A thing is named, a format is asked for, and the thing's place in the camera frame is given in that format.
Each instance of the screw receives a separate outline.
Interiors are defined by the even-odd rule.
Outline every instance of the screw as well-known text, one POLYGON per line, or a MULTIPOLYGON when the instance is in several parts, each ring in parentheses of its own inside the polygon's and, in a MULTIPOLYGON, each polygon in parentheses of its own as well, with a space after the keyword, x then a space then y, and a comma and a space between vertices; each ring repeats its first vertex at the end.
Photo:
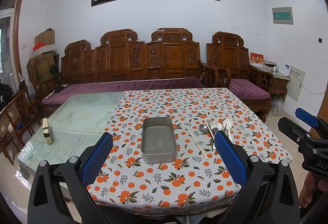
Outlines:
POLYGON ((259 161, 259 158, 258 158, 256 155, 252 155, 252 156, 251 156, 251 160, 252 160, 253 162, 258 162, 258 161, 259 161))
POLYGON ((47 162, 45 160, 41 160, 40 163, 39 163, 39 165, 40 165, 40 167, 43 167, 43 166, 45 166, 46 163, 47 162))
POLYGON ((282 160, 282 161, 281 161, 281 164, 282 164, 283 166, 287 167, 289 163, 288 163, 287 160, 282 160))
POLYGON ((77 161, 77 156, 71 156, 69 158, 70 163, 75 163, 77 161))

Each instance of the human hand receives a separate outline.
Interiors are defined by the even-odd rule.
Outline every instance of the human hand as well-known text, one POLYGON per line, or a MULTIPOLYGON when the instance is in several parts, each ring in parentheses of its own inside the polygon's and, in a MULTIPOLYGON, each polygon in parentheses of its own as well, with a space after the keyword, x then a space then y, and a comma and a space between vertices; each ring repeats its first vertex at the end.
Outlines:
MULTIPOLYGON (((298 198, 298 201, 300 203, 300 207, 306 208, 308 204, 311 203, 313 194, 312 191, 316 185, 316 178, 314 177, 312 172, 309 172, 306 175, 306 178, 304 180, 304 186, 300 193, 300 197, 298 198)), ((318 188, 322 192, 328 192, 328 178, 322 179, 318 183, 318 188)))

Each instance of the clear plastic bag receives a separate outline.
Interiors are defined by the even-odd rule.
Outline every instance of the clear plastic bag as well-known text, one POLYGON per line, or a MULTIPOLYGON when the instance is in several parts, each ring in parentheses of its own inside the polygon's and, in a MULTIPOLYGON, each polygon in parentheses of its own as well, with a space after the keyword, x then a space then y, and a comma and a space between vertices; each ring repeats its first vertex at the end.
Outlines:
POLYGON ((284 106, 284 102, 283 102, 281 96, 280 95, 275 96, 271 100, 271 109, 268 114, 268 117, 282 116, 283 106, 284 106))
MULTIPOLYGON (((24 76, 21 73, 18 73, 18 76, 21 82, 25 80, 24 76)), ((25 84, 27 86, 28 94, 30 95, 30 98, 33 100, 36 96, 34 86, 29 80, 25 80, 25 84)))

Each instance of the purple seat cushion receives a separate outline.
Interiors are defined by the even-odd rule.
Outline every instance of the purple seat cushion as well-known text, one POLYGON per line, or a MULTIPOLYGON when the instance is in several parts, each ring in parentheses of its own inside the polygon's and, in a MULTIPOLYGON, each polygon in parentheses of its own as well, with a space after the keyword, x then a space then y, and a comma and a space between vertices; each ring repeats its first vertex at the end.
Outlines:
POLYGON ((44 104, 63 104, 71 95, 120 92, 129 90, 156 90, 156 89, 179 89, 179 88, 204 88, 197 77, 179 79, 156 79, 123 82, 85 83, 74 84, 66 87, 60 93, 54 94, 49 99, 43 99, 44 104))
POLYGON ((270 94, 246 79, 231 79, 228 89, 240 100, 259 100, 270 97, 270 94))

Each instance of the carved wood panel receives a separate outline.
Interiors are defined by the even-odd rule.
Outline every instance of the carved wood panel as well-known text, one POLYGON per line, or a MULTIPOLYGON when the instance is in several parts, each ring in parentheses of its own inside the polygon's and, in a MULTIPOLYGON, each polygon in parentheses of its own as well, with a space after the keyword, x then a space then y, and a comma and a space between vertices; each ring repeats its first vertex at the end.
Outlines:
POLYGON ((94 50, 86 40, 71 43, 62 58, 63 79, 72 84, 200 77, 199 43, 188 30, 161 28, 151 38, 145 44, 136 32, 123 29, 105 33, 94 50))
POLYGON ((232 78, 248 79, 249 56, 244 40, 236 34, 217 32, 206 44, 208 64, 229 69, 232 78))

